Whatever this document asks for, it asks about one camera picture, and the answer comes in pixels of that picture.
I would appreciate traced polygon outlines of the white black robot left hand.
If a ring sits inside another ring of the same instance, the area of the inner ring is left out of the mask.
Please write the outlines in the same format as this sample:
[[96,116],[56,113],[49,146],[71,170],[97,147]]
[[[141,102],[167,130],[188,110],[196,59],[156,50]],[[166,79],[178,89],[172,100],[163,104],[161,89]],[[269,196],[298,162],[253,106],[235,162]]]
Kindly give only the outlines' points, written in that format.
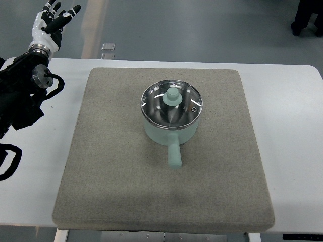
[[59,8],[61,2],[47,1],[42,10],[37,13],[33,27],[33,40],[29,45],[29,50],[40,49],[45,52],[49,58],[61,48],[62,31],[64,27],[81,10],[80,5],[72,7],[65,11]]

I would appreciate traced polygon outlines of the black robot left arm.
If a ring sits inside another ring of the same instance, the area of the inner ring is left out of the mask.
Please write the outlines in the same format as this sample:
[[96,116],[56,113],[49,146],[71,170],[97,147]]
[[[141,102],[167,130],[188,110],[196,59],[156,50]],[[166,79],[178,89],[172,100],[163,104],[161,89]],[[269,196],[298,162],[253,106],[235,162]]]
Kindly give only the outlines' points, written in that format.
[[18,130],[33,125],[44,116],[41,104],[61,91],[48,93],[32,80],[33,69],[48,64],[44,54],[27,52],[1,70],[1,137],[10,127]]

